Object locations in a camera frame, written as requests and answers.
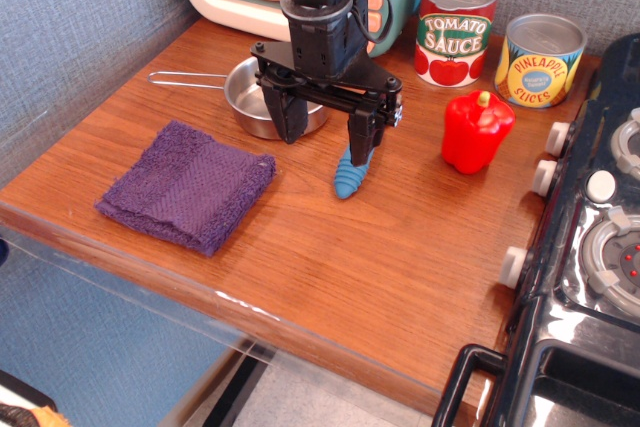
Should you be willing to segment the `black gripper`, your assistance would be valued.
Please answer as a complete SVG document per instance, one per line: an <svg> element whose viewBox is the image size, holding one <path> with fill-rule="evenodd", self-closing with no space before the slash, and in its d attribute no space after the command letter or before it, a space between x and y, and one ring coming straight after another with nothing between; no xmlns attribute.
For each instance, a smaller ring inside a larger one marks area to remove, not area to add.
<svg viewBox="0 0 640 427"><path fill-rule="evenodd" d="M288 42L257 42L258 84L278 136L295 143L308 126L308 102L349 114L351 163L369 162L385 127L402 116L402 82L367 52L368 0L308 6L281 0Z"/></svg>

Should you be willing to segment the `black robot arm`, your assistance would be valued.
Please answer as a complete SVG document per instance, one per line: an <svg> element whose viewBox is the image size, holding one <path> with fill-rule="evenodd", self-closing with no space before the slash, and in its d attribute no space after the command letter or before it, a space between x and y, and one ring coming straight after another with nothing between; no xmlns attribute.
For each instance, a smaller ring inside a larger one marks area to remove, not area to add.
<svg viewBox="0 0 640 427"><path fill-rule="evenodd" d="M287 42L258 42L257 83L278 136L296 142L308 124L309 103L349 115L351 162L367 163L384 130L402 114L402 82L367 52L380 43L369 31L368 0L280 0L288 20Z"/></svg>

